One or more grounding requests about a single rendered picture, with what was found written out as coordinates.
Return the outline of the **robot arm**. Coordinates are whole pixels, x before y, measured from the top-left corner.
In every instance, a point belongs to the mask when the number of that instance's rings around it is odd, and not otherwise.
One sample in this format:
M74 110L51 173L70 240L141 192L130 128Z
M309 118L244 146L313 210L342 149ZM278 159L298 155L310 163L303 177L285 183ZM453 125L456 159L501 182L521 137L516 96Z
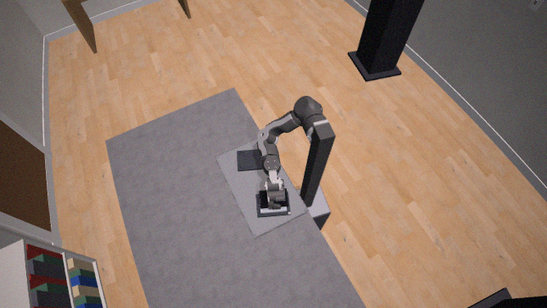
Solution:
M264 129L259 131L257 135L257 148L260 152L263 171L269 176L264 185L268 192L282 190L281 179L277 177L281 170L278 148L276 146L279 140L278 136L282 133L289 133L299 126L303 126L305 135L311 144L314 127L327 123L329 121L323 115L321 104L310 96L303 96L296 101L293 111L289 111L284 116L270 122Z

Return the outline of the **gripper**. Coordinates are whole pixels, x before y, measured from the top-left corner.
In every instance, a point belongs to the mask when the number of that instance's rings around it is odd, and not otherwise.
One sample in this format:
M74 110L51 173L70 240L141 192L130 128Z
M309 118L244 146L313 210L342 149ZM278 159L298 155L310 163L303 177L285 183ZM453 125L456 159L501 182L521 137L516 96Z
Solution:
M286 201L285 187L284 187L283 179L281 179L281 187L282 187L282 191L268 192L268 190L266 190L267 201L269 203L269 210L280 210L281 209L281 205L275 204L274 201L276 201L276 202Z

